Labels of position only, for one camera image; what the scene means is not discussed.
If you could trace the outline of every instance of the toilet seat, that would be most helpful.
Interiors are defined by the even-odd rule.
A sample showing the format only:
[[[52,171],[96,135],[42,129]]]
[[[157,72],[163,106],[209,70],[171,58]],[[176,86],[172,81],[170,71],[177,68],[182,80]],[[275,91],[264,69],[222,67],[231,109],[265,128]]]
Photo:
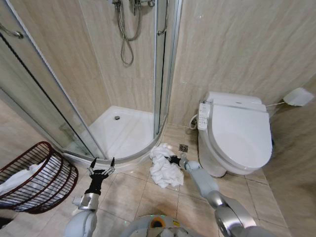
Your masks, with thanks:
[[[213,102],[208,136],[215,152],[239,169],[256,170],[264,166],[272,153],[269,115],[265,106]]]

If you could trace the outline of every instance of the white toilet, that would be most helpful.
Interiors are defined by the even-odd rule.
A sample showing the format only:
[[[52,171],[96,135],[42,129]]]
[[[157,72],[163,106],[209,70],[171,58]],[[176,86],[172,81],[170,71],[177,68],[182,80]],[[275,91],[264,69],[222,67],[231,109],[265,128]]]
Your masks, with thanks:
[[[266,106],[257,97],[208,92],[199,105],[198,152],[202,167],[215,177],[260,169],[272,153]]]

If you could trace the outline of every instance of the shower door handle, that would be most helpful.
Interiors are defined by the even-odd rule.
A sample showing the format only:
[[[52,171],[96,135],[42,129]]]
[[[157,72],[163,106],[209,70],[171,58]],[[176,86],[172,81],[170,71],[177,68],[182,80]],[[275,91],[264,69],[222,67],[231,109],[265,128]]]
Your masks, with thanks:
[[[167,31],[167,26],[168,26],[168,18],[169,18],[169,0],[166,0],[166,22],[164,24],[164,29],[162,31],[157,31],[157,35],[161,36]]]
[[[23,39],[24,38],[24,35],[21,32],[8,30],[1,23],[0,23],[0,30],[4,31],[8,36],[17,37],[18,39]]]

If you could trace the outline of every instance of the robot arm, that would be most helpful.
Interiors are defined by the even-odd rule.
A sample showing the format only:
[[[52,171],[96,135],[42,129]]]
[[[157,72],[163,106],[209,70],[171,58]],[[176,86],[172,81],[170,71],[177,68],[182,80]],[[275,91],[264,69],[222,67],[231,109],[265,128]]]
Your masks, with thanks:
[[[215,209],[216,223],[225,237],[275,237],[257,227],[248,211],[235,199],[222,195],[215,180],[196,161],[188,161],[185,154],[176,163],[187,171],[200,195]]]
[[[77,213],[68,222],[64,237],[92,237],[97,224],[96,210],[99,205],[101,185],[104,179],[108,178],[114,171],[114,158],[107,170],[93,170],[96,159],[91,163],[89,176],[91,177],[90,187],[84,192],[84,196],[75,197],[73,204],[78,206],[82,212]]]

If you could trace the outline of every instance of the shower drain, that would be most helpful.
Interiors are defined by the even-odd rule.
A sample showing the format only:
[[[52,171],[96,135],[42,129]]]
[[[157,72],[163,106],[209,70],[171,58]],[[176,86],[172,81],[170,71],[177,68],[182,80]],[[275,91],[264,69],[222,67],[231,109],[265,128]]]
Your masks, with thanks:
[[[184,144],[179,145],[179,150],[182,152],[188,152],[188,146]]]

